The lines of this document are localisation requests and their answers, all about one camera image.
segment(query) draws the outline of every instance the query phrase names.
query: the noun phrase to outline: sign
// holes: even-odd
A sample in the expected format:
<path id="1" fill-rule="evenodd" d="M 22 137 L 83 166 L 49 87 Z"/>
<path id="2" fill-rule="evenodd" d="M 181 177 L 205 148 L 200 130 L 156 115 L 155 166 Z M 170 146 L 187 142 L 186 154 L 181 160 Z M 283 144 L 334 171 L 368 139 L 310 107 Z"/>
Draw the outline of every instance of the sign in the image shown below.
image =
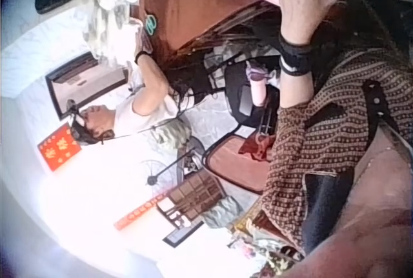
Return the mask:
<path id="1" fill-rule="evenodd" d="M 37 147 L 52 172 L 81 150 L 79 144 L 70 134 L 68 123 L 49 135 Z"/>

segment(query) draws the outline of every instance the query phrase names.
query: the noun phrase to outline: pink cushion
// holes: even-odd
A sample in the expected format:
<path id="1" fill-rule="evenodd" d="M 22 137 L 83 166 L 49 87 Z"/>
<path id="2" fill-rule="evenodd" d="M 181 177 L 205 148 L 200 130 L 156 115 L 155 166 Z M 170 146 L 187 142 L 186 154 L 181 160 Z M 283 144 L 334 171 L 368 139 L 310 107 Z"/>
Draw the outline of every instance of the pink cushion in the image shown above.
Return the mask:
<path id="1" fill-rule="evenodd" d="M 262 194 L 269 163 L 238 154 L 244 141 L 238 135 L 228 137 L 206 157 L 206 165 L 214 175 L 250 192 Z"/>

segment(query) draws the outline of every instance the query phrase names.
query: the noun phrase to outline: brown patterned clothing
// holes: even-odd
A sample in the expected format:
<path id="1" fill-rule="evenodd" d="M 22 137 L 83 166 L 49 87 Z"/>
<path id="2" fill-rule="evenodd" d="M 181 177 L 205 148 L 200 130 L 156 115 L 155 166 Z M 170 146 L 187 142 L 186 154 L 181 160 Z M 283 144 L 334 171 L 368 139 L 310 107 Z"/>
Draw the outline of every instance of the brown patterned clothing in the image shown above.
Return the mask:
<path id="1" fill-rule="evenodd" d="M 309 103 L 280 110 L 262 205 L 297 247 L 303 247 L 302 225 L 308 213 L 306 174 L 343 176 L 370 144 L 368 88 L 363 86 L 381 87 L 390 118 L 400 136 L 412 143 L 412 75 L 388 50 L 352 50 Z"/>

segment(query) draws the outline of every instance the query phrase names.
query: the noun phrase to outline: red paper decoration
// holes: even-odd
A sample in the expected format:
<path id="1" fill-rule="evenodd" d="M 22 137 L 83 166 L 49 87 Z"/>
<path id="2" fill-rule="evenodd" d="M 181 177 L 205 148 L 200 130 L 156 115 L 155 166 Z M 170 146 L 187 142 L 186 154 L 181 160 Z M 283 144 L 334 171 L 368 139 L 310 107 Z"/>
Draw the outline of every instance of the red paper decoration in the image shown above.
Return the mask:
<path id="1" fill-rule="evenodd" d="M 37 147 L 53 172 L 81 150 L 70 134 L 68 123 L 39 143 Z"/>
<path id="2" fill-rule="evenodd" d="M 149 209 L 154 207 L 159 201 L 162 201 L 165 198 L 166 193 L 167 192 L 162 193 L 157 197 L 154 197 L 142 206 L 136 208 L 133 212 L 128 213 L 126 216 L 124 216 L 122 219 L 120 219 L 118 222 L 114 224 L 116 230 L 120 231 L 123 228 L 126 228 L 129 224 L 140 218 L 144 213 L 147 213 Z"/>

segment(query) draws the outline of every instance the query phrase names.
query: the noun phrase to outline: black wristband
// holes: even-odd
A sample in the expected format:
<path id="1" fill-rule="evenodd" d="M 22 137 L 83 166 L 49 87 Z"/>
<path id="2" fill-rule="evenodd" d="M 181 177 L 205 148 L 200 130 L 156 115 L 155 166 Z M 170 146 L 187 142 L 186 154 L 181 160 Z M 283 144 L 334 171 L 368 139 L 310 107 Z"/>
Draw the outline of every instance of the black wristband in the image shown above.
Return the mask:
<path id="1" fill-rule="evenodd" d="M 144 50 L 139 51 L 139 52 L 137 53 L 137 55 L 135 56 L 135 63 L 136 63 L 136 65 L 137 65 L 137 60 L 139 59 L 139 57 L 140 57 L 141 55 L 149 55 L 149 56 L 151 56 L 148 52 L 146 52 L 146 51 L 144 51 Z"/>
<path id="2" fill-rule="evenodd" d="M 279 52 L 283 57 L 284 65 L 289 67 L 283 69 L 286 73 L 299 76 L 311 71 L 313 61 L 313 47 L 311 45 L 292 45 L 285 40 L 281 33 L 279 35 L 279 43 L 281 46 Z"/>

